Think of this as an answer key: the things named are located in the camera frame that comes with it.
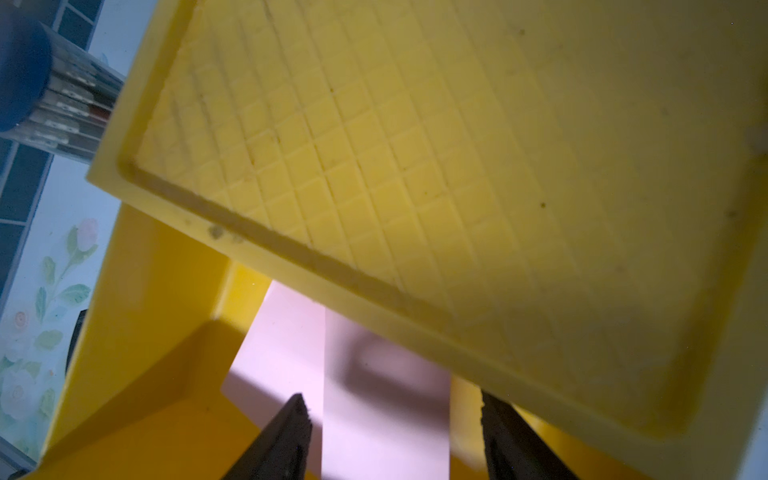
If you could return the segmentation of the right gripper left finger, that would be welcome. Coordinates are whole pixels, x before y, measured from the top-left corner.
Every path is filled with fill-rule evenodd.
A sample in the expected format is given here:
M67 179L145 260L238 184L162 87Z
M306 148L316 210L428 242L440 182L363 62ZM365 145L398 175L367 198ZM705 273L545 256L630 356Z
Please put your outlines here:
M303 395L292 395L222 477L223 480L300 480L305 477L312 421Z

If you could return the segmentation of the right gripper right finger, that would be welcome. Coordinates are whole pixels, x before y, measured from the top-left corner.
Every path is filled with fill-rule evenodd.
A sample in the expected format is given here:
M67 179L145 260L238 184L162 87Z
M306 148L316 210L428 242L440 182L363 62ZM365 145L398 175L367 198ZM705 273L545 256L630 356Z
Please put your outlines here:
M514 407L485 390L481 394L484 452L491 480L577 479Z

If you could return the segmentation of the pink sticky pad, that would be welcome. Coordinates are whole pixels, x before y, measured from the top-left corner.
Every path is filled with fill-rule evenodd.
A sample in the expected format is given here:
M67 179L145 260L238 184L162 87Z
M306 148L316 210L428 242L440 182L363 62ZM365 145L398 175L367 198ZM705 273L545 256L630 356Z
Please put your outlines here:
M336 312L325 326L322 478L449 478L449 373Z
M325 308L273 281L221 391L253 424L265 427L300 393L312 420L307 470L322 470Z

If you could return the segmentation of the yellow drawer cabinet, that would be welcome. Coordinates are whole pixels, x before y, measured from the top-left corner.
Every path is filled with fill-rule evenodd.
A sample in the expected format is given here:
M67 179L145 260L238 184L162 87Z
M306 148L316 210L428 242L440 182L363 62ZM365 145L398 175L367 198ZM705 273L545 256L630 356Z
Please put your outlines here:
M658 479L767 388L763 1L161 1L89 180Z

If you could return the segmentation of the yellow drawer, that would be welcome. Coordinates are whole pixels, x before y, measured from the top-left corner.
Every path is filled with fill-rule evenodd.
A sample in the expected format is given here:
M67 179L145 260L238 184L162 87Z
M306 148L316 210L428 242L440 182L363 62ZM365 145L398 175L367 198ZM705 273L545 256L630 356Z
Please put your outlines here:
M219 479L264 428L221 391L273 281L122 206L38 479ZM450 476L484 479L479 389L450 376Z

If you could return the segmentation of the black stapler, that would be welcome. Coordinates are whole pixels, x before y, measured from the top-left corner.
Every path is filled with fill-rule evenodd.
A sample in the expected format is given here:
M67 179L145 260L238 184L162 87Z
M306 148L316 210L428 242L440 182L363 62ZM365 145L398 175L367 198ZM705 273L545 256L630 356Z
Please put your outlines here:
M69 371L69 368L77 347L77 343L80 337L80 333L85 323L86 316L87 316L87 309L81 310L79 312L77 321L74 324L72 336L71 336L69 347L68 347L68 353L67 353L66 364L65 364L65 372Z

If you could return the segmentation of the pen tube blue lid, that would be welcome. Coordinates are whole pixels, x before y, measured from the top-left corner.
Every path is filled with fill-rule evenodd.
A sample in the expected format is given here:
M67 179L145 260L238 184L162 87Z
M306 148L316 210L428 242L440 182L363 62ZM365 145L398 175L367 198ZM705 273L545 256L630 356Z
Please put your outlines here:
M1 4L1 137L90 163L125 77Z

